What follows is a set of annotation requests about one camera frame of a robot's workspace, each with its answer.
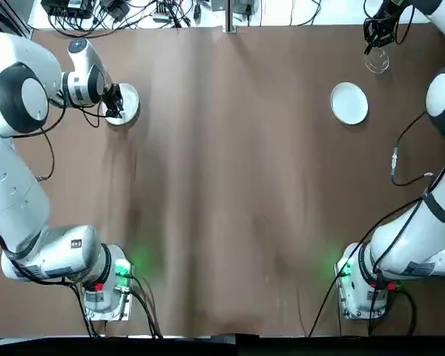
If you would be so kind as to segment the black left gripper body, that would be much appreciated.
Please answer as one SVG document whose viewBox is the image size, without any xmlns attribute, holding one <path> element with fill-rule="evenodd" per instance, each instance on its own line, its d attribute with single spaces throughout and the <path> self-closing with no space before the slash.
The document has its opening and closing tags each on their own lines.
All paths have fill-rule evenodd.
<svg viewBox="0 0 445 356">
<path fill-rule="evenodd" d="M 102 101 L 107 108 L 118 108 L 119 85 L 115 83 L 111 84 L 111 86 L 102 94 Z"/>
</svg>

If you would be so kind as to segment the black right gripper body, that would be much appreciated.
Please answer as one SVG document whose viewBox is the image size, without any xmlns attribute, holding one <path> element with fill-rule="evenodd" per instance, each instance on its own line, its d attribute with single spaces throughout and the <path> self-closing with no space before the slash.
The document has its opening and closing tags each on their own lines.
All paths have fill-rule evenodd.
<svg viewBox="0 0 445 356">
<path fill-rule="evenodd" d="M 400 16 L 401 1 L 383 0 L 372 18 L 382 23 L 395 23 Z"/>
</svg>

